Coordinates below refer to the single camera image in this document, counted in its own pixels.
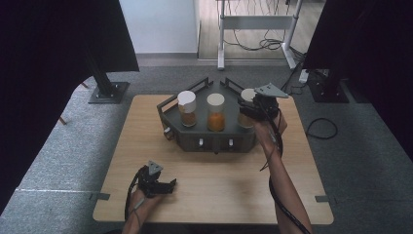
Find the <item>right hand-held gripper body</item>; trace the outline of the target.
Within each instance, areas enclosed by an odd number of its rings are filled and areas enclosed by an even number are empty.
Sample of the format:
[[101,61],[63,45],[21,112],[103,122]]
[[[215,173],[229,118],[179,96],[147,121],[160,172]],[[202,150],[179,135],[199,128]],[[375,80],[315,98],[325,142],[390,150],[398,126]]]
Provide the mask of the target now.
[[269,83],[254,88],[253,109],[255,120],[275,119],[279,114],[279,103],[277,98],[288,98],[288,94]]

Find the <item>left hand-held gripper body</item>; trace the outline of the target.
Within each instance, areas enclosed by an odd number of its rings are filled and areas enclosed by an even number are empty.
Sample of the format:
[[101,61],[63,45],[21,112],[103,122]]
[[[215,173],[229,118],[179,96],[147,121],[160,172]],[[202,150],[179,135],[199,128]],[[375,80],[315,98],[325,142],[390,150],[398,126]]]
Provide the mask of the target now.
[[163,192],[163,186],[158,181],[162,166],[153,161],[140,168],[137,172],[137,186],[147,198],[153,198]]

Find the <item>beige spice jar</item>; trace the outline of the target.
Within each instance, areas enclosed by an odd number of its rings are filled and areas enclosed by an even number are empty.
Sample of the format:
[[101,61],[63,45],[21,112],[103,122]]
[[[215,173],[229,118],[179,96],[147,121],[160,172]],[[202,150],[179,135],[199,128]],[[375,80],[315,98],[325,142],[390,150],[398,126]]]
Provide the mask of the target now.
[[[239,98],[247,101],[253,101],[255,94],[256,92],[253,89],[244,89],[242,90]],[[245,129],[253,127],[252,119],[242,115],[240,112],[238,115],[238,124]]]

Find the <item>orange spice jar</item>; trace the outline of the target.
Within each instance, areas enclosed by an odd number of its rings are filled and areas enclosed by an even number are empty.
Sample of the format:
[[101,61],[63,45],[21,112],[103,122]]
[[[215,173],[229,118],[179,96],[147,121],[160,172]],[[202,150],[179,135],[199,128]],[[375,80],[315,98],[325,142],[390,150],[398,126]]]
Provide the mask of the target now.
[[207,127],[213,132],[221,132],[225,128],[225,115],[223,113],[225,97],[221,94],[210,94],[207,99],[208,116]]

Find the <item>black corner shelf rack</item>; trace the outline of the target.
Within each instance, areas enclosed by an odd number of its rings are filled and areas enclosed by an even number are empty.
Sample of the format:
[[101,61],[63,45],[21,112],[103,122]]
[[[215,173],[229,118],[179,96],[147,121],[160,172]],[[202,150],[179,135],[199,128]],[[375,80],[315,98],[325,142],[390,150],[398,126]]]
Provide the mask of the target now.
[[[255,133],[252,128],[245,129],[238,124],[240,109],[238,99],[244,88],[230,79],[218,83],[205,78],[184,91],[191,91],[196,95],[197,107],[195,110],[197,123],[192,127],[185,127],[181,123],[178,109],[177,95],[174,95],[157,105],[163,125],[164,135],[173,139],[188,152],[239,152],[250,151],[255,145]],[[225,97],[223,113],[225,128],[221,132],[213,132],[207,127],[207,97],[218,93]]]

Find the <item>spice jar with flip lid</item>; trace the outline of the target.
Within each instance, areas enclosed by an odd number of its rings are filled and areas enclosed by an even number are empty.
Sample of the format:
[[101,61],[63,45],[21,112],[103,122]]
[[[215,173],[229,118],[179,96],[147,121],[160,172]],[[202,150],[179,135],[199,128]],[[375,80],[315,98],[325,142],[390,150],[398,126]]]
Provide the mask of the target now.
[[194,126],[197,123],[196,95],[191,91],[183,91],[178,94],[177,101],[182,125],[185,127]]

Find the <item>person's left hand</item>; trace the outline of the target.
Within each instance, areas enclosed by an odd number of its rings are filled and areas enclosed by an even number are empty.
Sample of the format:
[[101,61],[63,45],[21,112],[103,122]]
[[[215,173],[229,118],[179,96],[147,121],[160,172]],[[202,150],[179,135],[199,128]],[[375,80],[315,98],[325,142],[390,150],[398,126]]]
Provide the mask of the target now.
[[128,220],[139,220],[140,223],[143,223],[163,199],[163,195],[147,198],[141,190],[135,190],[130,196]]

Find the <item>person's right hand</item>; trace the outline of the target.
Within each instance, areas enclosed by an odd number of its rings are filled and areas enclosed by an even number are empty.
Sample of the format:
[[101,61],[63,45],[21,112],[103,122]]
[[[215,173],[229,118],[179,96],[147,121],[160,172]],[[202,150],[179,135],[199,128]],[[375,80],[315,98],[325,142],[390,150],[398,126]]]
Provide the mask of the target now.
[[[274,124],[277,126],[279,133],[282,135],[287,128],[287,123],[282,114],[274,119]],[[266,154],[271,153],[275,147],[272,135],[274,134],[273,128],[268,121],[254,121],[253,128],[258,139],[258,142],[263,147]]]

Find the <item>black metal stand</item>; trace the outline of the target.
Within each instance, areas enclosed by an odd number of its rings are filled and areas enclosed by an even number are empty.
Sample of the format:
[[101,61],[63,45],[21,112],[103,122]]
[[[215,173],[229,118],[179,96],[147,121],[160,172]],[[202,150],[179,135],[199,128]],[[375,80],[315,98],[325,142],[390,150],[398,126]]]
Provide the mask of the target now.
[[310,71],[307,85],[315,102],[348,103],[349,100],[340,85],[340,77],[329,69]]
[[89,48],[85,49],[86,65],[96,81],[96,88],[89,104],[119,104],[126,93],[128,82],[111,82],[107,74],[96,63]]

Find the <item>black curtain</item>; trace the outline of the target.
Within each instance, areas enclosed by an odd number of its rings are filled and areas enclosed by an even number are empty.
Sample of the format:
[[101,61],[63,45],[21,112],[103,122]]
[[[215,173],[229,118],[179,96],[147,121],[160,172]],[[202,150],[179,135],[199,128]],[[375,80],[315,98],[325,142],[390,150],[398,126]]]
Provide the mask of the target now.
[[304,67],[349,78],[413,160],[413,0],[326,0]]
[[120,0],[0,0],[0,214],[74,90],[137,69]]

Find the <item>white desk frame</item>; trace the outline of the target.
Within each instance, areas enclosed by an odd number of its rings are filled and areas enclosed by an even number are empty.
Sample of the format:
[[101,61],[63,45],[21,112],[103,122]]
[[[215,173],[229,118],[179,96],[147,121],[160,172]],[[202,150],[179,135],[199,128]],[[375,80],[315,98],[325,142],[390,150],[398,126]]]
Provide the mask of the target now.
[[293,15],[274,15],[274,16],[226,16],[225,5],[228,0],[220,0],[221,9],[219,13],[219,44],[217,55],[217,69],[225,69],[225,50],[224,35],[226,30],[285,30],[286,36],[281,46],[284,57],[290,69],[297,66],[293,58],[293,51],[290,48],[292,37],[296,28],[303,0],[297,0],[295,12]]

